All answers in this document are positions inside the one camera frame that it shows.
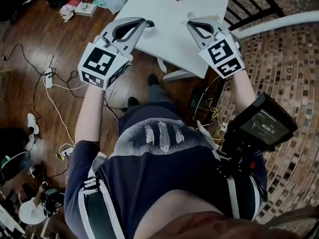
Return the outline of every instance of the black railing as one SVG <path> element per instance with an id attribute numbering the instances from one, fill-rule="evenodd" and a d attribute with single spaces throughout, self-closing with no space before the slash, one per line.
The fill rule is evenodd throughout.
<path id="1" fill-rule="evenodd" d="M 266 16 L 276 14 L 278 17 L 284 17 L 284 13 L 281 10 L 281 8 L 278 6 L 278 4 L 274 0 L 265 0 L 270 8 L 267 9 L 261 9 L 261 7 L 254 1 L 254 0 L 248 0 L 257 10 L 258 12 L 255 14 L 252 14 L 247 8 L 245 8 L 238 0 L 231 0 L 234 2 L 239 8 L 241 8 L 248 17 L 242 18 L 240 17 L 236 12 L 234 12 L 229 7 L 227 8 L 227 11 L 230 12 L 236 19 L 238 19 L 238 22 L 232 22 L 227 18 L 224 18 L 224 20 L 230 24 L 229 30 L 234 30 L 239 27 L 242 27 L 244 25 L 247 25 L 249 23 L 252 23 L 258 19 L 264 18 Z"/>

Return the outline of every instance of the white table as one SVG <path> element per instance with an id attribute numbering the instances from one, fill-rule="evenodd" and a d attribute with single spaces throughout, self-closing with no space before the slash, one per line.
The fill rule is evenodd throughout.
<path id="1" fill-rule="evenodd" d="M 207 63 L 186 25 L 187 14 L 195 17 L 218 15 L 222 24 L 228 0 L 129 0 L 116 19 L 143 17 L 152 20 L 155 27 L 146 28 L 136 49 L 160 58 L 182 70 L 167 74 L 163 80 L 198 76 L 204 78 Z"/>

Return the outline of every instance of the wooden floor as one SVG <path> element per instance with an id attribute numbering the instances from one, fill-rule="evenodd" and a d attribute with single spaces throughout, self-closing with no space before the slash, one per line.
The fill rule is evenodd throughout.
<path id="1" fill-rule="evenodd" d="M 97 8 L 92 17 L 75 16 L 68 23 L 63 23 L 59 9 L 51 10 L 46 0 L 35 0 L 30 4 L 13 26 L 0 25 L 1 43 L 3 54 L 8 56 L 12 48 L 21 43 L 27 59 L 43 72 L 49 66 L 49 55 L 54 55 L 51 66 L 58 70 L 59 75 L 67 80 L 71 71 L 77 70 L 79 60 L 87 46 L 94 37 L 112 21 L 115 16 L 108 10 Z M 107 90 L 107 100 L 111 107 L 122 108 L 127 105 L 130 96 L 136 97 L 140 102 L 148 100 L 147 77 L 155 73 L 161 79 L 163 72 L 160 70 L 156 58 L 135 50 L 132 70 L 123 74 L 115 84 Z M 23 127 L 27 125 L 27 114 L 35 114 L 33 108 L 33 95 L 35 84 L 39 79 L 36 71 L 23 58 L 21 48 L 17 48 L 8 62 L 0 60 L 0 69 L 12 68 L 12 73 L 0 75 L 0 126 Z M 168 66 L 169 71 L 176 68 Z M 180 115 L 186 121 L 192 116 L 189 107 L 190 95 L 193 86 L 207 86 L 207 82 L 214 77 L 212 70 L 207 79 L 189 78 L 174 82 L 163 83 L 169 95 L 177 104 Z M 66 87 L 59 79 L 53 79 L 54 84 Z M 79 78 L 71 80 L 70 87 L 81 86 Z M 86 87 L 75 90 L 74 94 L 84 96 Z M 74 130 L 82 105 L 82 98 L 75 98 L 70 91 L 53 87 L 49 94 L 61 112 L 71 137 L 74 139 Z M 34 163 L 43 162 L 46 166 L 47 176 L 60 173 L 68 166 L 68 161 L 56 157 L 56 153 L 64 143 L 71 143 L 67 132 L 56 112 L 53 104 L 48 99 L 43 86 L 42 78 L 39 81 L 36 95 L 35 108 L 41 116 L 37 120 L 40 128 L 39 140 L 32 148 Z M 108 109 L 103 111 L 101 150 L 105 154 L 113 151 L 118 138 L 116 121 Z M 67 172 L 55 177 L 51 184 L 64 190 L 66 187 Z M 17 191 L 22 182 L 28 181 L 33 186 L 37 183 L 26 173 L 21 173 L 13 182 L 6 183 L 1 189 L 8 192 L 15 188 Z"/>

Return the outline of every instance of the shoe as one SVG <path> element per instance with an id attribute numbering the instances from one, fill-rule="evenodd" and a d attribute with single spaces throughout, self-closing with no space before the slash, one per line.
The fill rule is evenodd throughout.
<path id="1" fill-rule="evenodd" d="M 128 106 L 131 107 L 131 106 L 139 106 L 140 105 L 140 102 L 134 98 L 134 97 L 129 97 L 128 99 Z"/>
<path id="2" fill-rule="evenodd" d="M 150 74 L 148 77 L 148 85 L 159 85 L 159 80 L 155 74 Z"/>

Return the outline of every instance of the table leg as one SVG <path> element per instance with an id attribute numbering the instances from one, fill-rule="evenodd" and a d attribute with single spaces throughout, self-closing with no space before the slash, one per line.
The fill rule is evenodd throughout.
<path id="1" fill-rule="evenodd" d="M 170 74 L 166 74 L 163 77 L 163 81 L 174 81 L 174 80 L 180 80 L 180 79 L 184 79 L 184 78 L 189 78 L 189 77 L 195 77 L 195 75 L 180 69 L 176 72 L 170 73 Z"/>

